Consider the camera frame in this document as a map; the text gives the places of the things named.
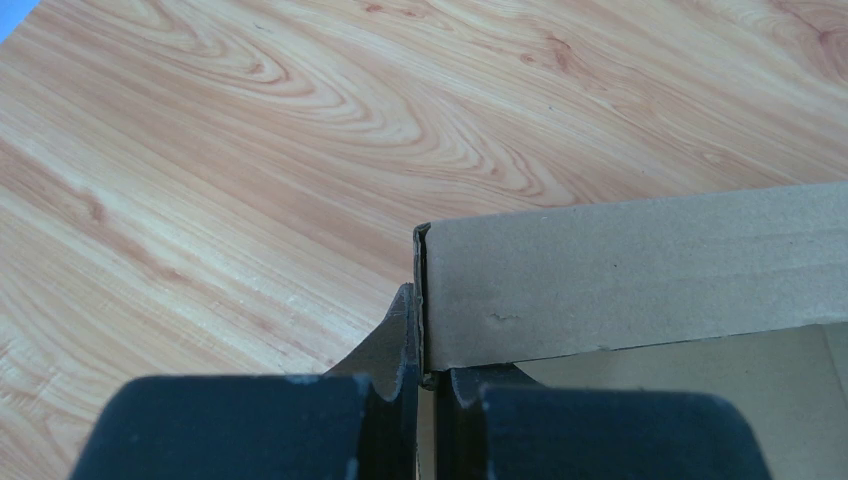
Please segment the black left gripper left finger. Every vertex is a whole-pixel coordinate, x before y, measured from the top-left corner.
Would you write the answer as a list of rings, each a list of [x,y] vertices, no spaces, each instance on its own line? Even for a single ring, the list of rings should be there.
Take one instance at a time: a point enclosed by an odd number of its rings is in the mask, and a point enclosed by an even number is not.
[[[413,287],[323,374],[160,375],[105,405],[75,479],[413,479]]]

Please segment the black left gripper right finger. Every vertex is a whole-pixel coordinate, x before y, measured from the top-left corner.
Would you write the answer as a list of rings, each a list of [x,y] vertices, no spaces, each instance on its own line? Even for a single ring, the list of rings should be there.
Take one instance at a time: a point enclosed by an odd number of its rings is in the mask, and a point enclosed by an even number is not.
[[[712,394],[546,387],[513,364],[435,383],[439,479],[768,479],[741,413]]]

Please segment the brown cardboard box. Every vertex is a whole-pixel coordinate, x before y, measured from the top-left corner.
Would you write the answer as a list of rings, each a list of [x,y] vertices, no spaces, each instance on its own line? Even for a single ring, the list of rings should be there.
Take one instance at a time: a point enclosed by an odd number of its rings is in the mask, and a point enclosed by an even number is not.
[[[433,221],[415,245],[429,370],[716,394],[774,478],[846,477],[845,184]]]

